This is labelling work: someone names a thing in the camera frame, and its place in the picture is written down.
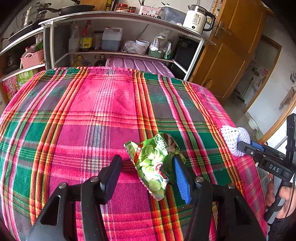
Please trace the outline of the person's right hand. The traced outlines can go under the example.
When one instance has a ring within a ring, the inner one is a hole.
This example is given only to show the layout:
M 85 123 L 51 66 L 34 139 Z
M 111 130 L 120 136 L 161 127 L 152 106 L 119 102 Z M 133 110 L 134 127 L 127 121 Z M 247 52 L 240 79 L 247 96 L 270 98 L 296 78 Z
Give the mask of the person's right hand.
M 267 192 L 265 197 L 265 204 L 271 206 L 275 202 L 274 196 L 274 184 L 273 184 L 273 174 L 269 173 L 268 177 L 271 178 L 269 184 L 267 185 Z M 295 189 L 293 187 L 282 186 L 279 192 L 281 198 L 285 200 L 285 203 L 281 210 L 278 212 L 276 218 L 284 219 L 290 216 L 295 210 Z

